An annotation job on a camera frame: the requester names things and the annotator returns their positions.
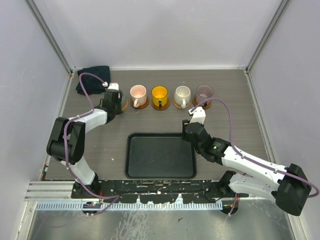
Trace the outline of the grey glass mug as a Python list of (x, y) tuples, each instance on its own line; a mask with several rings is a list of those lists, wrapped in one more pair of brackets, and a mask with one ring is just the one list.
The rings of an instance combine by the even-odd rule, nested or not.
[(121, 106), (124, 106), (126, 103), (126, 97), (124, 96), (124, 93), (121, 90), (119, 90), (119, 94), (121, 96)]

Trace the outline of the light cork coaster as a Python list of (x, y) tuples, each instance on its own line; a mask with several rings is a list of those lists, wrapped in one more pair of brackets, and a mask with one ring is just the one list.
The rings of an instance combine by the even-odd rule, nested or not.
[(182, 108), (181, 105), (177, 104), (177, 103), (175, 102), (175, 100), (173, 100), (174, 106), (177, 107), (177, 108), (179, 108), (179, 109), (186, 109), (186, 108), (190, 105), (190, 103), (191, 103), (191, 102), (189, 101), (188, 103), (186, 103), (185, 108)]
[(121, 110), (124, 111), (128, 107), (128, 100), (127, 99), (122, 99), (121, 100)]

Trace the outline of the white ceramic mug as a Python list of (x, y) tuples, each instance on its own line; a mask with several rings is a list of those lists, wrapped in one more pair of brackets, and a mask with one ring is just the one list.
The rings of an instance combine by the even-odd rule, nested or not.
[(174, 101), (184, 109), (191, 102), (191, 90), (187, 86), (178, 86), (174, 92)]

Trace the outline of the pink ceramic mug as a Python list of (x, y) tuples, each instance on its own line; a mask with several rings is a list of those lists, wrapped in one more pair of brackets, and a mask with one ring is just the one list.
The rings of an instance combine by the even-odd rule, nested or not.
[(140, 108), (147, 103), (147, 90), (143, 85), (134, 85), (130, 89), (130, 96), (134, 108)]

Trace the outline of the purple glass mug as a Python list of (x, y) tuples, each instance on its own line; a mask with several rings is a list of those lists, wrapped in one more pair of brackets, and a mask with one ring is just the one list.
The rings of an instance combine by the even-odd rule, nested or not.
[(195, 102), (196, 104), (201, 103), (205, 99), (209, 99), (214, 95), (214, 90), (209, 85), (200, 85), (195, 94)]

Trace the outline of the yellow mug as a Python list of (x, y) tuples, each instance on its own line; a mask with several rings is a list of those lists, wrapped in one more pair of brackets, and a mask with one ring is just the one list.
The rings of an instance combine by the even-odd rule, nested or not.
[(155, 86), (152, 91), (152, 103), (159, 108), (164, 107), (168, 102), (168, 90), (164, 86)]

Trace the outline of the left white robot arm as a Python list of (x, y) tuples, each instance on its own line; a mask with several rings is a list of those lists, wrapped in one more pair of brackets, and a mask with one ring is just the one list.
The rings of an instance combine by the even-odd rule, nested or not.
[(76, 181), (82, 183), (82, 192), (88, 198), (100, 193), (98, 175), (84, 157), (86, 134), (112, 121), (122, 111), (122, 92), (106, 90), (99, 106), (82, 115), (56, 118), (46, 147), (47, 154), (72, 171)]

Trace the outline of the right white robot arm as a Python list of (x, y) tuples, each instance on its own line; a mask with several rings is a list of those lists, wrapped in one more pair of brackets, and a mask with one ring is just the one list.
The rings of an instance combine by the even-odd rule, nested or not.
[(274, 202), (290, 215), (301, 215), (312, 187), (300, 166), (275, 164), (247, 154), (226, 140), (210, 136), (199, 122), (183, 120), (182, 135), (208, 162), (241, 171), (227, 171), (222, 176), (219, 191), (223, 196), (253, 195)]

